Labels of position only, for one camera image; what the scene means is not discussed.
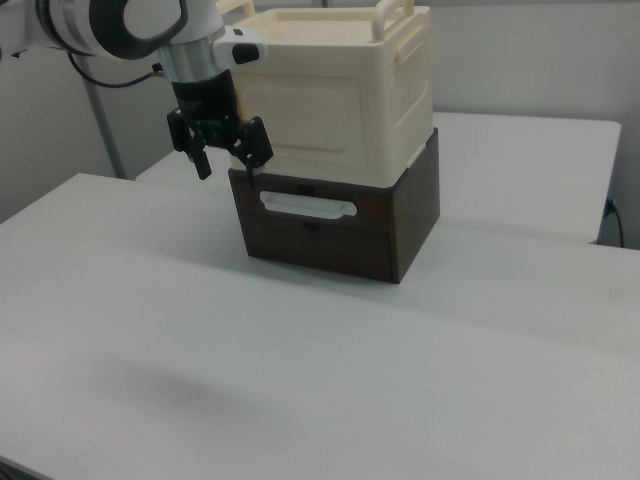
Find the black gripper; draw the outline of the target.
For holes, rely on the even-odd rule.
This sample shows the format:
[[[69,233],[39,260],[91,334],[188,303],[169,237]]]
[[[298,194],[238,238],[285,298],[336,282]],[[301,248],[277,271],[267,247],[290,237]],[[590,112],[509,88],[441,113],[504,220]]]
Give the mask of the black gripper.
[[[171,86],[178,105],[167,115],[174,150],[185,153],[199,179],[206,180],[212,171],[205,146],[233,149],[232,155],[245,166],[249,186],[257,188],[259,170],[273,157],[273,150],[260,117],[240,119],[231,72]]]

